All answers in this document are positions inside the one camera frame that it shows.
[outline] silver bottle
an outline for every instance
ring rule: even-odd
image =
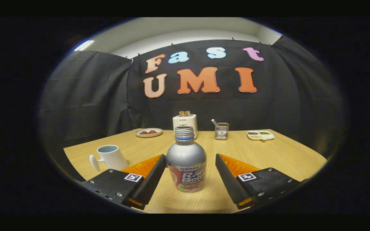
[[[204,187],[207,154],[195,143],[193,127],[176,127],[175,140],[175,144],[166,153],[166,163],[173,182],[182,192],[197,192]]]

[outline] white toaster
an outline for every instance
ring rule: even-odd
[[[172,117],[173,124],[173,135],[175,136],[175,128],[178,126],[190,126],[194,128],[194,139],[198,136],[198,125],[197,125],[197,115],[191,114],[190,116],[175,116]]]

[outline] white plate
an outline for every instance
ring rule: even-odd
[[[248,133],[258,133],[257,135],[250,135]],[[252,131],[247,131],[246,135],[248,138],[251,140],[271,140],[275,138],[275,136],[270,132],[270,131],[264,131],[264,130],[252,130]]]
[[[143,131],[146,131],[147,133],[149,133],[150,130],[154,130],[156,131],[157,133],[154,133],[154,134],[140,134],[141,132]],[[140,129],[138,131],[135,131],[135,135],[138,136],[138,137],[154,137],[154,136],[159,136],[160,134],[162,134],[162,129],[160,128],[145,128],[145,129]]]

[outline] table surface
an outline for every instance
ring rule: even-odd
[[[89,161],[89,155],[100,159],[99,146],[119,146],[129,166],[160,154],[166,155],[175,143],[172,130],[163,130],[159,136],[140,138],[132,130],[95,141],[64,148],[66,156],[85,180],[89,180],[107,168],[100,162],[97,172]],[[254,141],[247,131],[229,131],[227,140],[214,139],[213,131],[199,131],[195,139],[207,153],[205,186],[195,193],[181,192],[173,184],[168,168],[165,168],[157,188],[143,212],[147,213],[233,213],[240,210],[232,202],[215,166],[217,153],[229,156],[259,169],[275,168],[295,180],[302,181],[316,174],[326,159],[316,151],[273,130],[273,140]]]

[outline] letter s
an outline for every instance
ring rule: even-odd
[[[210,47],[207,49],[208,57],[210,58],[224,58],[226,57],[225,49],[222,47]]]

